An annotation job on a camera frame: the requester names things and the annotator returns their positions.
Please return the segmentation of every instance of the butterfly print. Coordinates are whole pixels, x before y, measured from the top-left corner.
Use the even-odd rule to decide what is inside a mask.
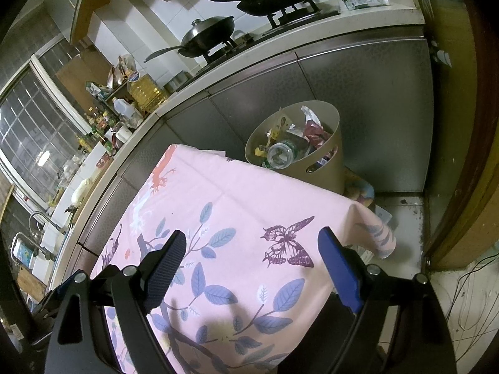
[[[283,264],[288,261],[293,266],[313,267],[313,261],[306,250],[296,242],[296,232],[303,229],[313,220],[313,216],[294,223],[288,228],[282,225],[272,226],[265,229],[262,236],[267,241],[276,242],[265,252],[265,258],[262,261],[269,261],[271,264]]]

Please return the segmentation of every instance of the gas stove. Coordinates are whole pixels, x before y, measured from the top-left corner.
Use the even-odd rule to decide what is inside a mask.
[[[312,0],[307,0],[303,2],[304,7],[297,8],[295,6],[290,7],[291,11],[281,10],[281,16],[274,19],[277,14],[268,15],[268,19],[271,25],[271,29],[263,32],[260,35],[245,34],[237,41],[230,40],[225,43],[225,46],[213,52],[210,55],[205,55],[205,59],[208,62],[206,66],[201,68],[191,79],[183,83],[178,89],[181,91],[187,87],[192,82],[196,81],[203,74],[209,72],[211,69],[219,66],[223,62],[231,59],[235,55],[249,49],[260,42],[266,41],[274,36],[280,35],[284,32],[290,31],[301,27],[303,25],[309,24],[314,21],[318,21],[324,18],[333,17],[339,15],[339,11],[336,8],[330,9],[319,9],[317,5]]]

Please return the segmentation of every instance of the white container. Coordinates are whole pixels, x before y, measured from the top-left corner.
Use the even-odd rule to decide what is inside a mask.
[[[130,121],[130,125],[134,128],[137,128],[142,121],[144,121],[140,112],[131,105],[128,104],[123,98],[113,98],[114,109],[126,117]]]

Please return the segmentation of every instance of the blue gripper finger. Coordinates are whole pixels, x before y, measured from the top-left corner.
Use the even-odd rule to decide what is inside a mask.
[[[354,250],[344,248],[328,226],[319,231],[317,243],[341,303],[353,313],[359,313],[364,305],[361,288],[365,266],[362,259]]]

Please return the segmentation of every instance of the pot lid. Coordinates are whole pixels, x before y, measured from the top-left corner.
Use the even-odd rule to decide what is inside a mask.
[[[184,38],[182,38],[182,46],[185,46],[195,36],[203,32],[204,30],[208,29],[212,25],[217,24],[218,22],[224,20],[225,18],[230,18],[230,17],[211,17],[205,19],[204,21],[201,21],[200,19],[195,19],[192,22],[193,27],[190,29],[190,31],[187,34],[185,34]]]

